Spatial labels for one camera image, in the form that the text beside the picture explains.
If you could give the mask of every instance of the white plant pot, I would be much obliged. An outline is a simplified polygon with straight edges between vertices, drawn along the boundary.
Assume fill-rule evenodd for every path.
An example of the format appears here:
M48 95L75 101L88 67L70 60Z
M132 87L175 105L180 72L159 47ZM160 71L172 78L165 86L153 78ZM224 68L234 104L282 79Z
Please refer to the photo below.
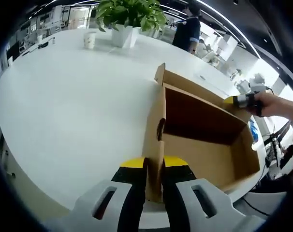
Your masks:
M124 25L117 24L117 30L112 29L112 44L122 48L134 47L138 38L140 28L133 28L132 26L124 27Z

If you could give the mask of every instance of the potted plant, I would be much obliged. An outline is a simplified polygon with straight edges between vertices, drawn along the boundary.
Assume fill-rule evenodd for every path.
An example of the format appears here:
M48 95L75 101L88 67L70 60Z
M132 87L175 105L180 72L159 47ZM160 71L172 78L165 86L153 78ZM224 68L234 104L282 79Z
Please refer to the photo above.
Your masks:
M157 0L101 0L96 9L100 31L112 28L112 43L118 47L134 46L139 30L159 29L166 17Z

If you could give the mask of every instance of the white table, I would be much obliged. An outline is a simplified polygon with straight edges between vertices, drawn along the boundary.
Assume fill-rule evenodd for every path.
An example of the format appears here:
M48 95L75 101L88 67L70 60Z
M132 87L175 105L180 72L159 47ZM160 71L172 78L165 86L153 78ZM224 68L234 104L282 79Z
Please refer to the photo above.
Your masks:
M43 192L68 209L111 179L122 162L141 156L160 64L223 98L238 94L228 77L168 43L139 36L133 49L124 50L110 45L111 32L99 32L90 51L83 48L86 31L53 35L55 44L19 57L0 79L0 126L12 154ZM261 170L229 193L233 202L262 175L259 136ZM140 228L167 226L163 205L146 204Z

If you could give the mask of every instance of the blue object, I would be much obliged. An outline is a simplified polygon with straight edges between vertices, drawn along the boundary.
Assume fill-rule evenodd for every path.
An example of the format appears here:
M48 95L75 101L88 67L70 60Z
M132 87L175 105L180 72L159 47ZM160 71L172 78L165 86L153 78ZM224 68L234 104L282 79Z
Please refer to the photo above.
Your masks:
M258 130L257 128L254 126L254 122L252 119L249 120L250 122L250 129L251 129L251 133L254 139L254 142L258 142Z

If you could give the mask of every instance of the ceiling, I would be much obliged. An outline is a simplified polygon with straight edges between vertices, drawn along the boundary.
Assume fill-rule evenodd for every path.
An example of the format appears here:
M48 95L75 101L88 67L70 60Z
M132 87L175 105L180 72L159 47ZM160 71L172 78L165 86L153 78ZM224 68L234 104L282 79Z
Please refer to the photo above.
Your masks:
M49 11L54 5L68 5L81 1L83 0L54 0L53 3L42 9L42 12ZM160 0L162 5L179 11L182 11L189 1ZM33 9L27 17L50 2L51 0L34 0ZM243 43L249 52L257 56L247 42L246 38L248 38L251 43L268 51L293 72L293 6L291 4L281 0L238 0L238 5L235 5L233 0L203 0L203 2L224 15L245 36L241 36L219 14L204 4L200 4L203 12L203 22L215 29L236 35L240 40L240 44ZM281 78L293 88L293 82L289 77L282 75Z

